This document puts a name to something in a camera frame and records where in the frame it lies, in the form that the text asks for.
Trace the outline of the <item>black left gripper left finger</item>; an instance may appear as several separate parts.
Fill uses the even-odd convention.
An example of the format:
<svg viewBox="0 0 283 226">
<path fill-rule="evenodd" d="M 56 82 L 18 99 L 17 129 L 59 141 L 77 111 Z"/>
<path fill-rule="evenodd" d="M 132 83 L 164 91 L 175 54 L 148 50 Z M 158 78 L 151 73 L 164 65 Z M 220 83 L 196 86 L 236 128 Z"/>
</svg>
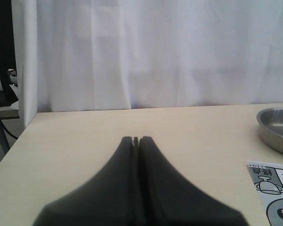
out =
<svg viewBox="0 0 283 226">
<path fill-rule="evenodd" d="M 35 226 L 138 225 L 137 138 L 124 137 L 103 168 L 47 204 Z"/>
</svg>

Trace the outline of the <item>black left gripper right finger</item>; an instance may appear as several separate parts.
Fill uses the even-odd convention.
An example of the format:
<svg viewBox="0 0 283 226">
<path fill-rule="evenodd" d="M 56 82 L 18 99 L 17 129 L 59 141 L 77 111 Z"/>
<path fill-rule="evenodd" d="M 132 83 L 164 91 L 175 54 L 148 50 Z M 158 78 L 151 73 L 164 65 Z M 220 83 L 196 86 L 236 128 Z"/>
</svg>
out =
<svg viewBox="0 0 283 226">
<path fill-rule="evenodd" d="M 153 138 L 140 139 L 138 173 L 148 226 L 245 226 L 244 216 L 189 182 Z"/>
</svg>

